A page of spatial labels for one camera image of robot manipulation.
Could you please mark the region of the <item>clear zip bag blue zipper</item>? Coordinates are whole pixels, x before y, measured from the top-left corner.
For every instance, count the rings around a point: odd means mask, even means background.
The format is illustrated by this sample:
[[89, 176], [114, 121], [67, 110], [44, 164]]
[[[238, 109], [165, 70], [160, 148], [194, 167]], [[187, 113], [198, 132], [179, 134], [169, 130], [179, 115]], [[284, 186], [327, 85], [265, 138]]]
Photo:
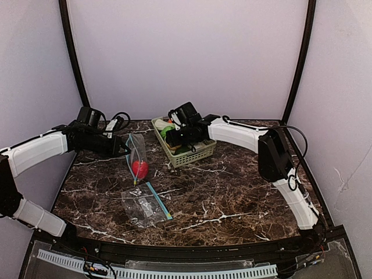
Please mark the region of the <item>clear zip bag blue zipper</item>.
[[133, 177], [134, 185], [137, 185], [144, 178], [141, 180], [138, 180], [137, 178], [135, 178], [131, 167], [132, 167], [132, 163], [136, 160], [139, 160], [139, 161], [143, 160], [148, 163], [147, 156], [146, 156], [145, 140], [142, 134], [129, 134], [126, 144], [131, 149], [131, 153], [126, 156], [127, 165]]

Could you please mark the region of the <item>red toy apple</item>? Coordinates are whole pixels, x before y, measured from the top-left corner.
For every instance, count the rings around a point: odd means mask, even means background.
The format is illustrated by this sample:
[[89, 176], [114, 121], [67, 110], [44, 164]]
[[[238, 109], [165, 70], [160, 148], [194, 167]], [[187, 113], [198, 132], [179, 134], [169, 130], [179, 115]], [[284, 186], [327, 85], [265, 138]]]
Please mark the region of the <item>red toy apple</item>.
[[137, 178], [138, 180], [141, 180], [146, 177], [148, 174], [149, 170], [149, 165], [146, 161], [139, 161], [136, 160], [132, 163], [132, 171], [134, 173], [134, 177]]

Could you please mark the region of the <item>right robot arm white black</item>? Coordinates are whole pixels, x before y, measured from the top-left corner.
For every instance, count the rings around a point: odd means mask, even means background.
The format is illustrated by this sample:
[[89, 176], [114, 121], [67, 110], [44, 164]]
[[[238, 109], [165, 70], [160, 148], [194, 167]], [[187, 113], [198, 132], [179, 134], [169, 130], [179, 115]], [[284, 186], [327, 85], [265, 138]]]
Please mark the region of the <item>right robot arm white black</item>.
[[221, 141], [253, 151], [258, 155], [258, 172], [279, 190], [293, 212], [301, 241], [299, 249], [310, 253], [326, 236], [326, 226], [309, 192], [298, 176], [285, 135], [280, 126], [256, 127], [237, 123], [227, 116], [185, 113], [172, 110], [169, 118], [175, 128], [166, 133], [171, 146], [192, 145], [206, 140]]

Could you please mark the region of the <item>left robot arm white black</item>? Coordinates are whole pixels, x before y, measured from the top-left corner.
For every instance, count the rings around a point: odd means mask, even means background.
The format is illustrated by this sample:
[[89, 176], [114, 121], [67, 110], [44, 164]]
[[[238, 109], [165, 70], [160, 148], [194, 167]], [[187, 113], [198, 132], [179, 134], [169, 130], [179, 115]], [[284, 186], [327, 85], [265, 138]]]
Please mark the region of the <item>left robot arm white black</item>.
[[[103, 128], [98, 127], [100, 120], [104, 120]], [[101, 111], [83, 106], [70, 124], [56, 126], [1, 149], [1, 217], [24, 222], [54, 237], [62, 237], [67, 222], [26, 199], [18, 191], [15, 178], [50, 158], [72, 151], [90, 151], [109, 158], [130, 154], [130, 148], [118, 135], [130, 124], [130, 120], [129, 114], [119, 112], [107, 121]]]

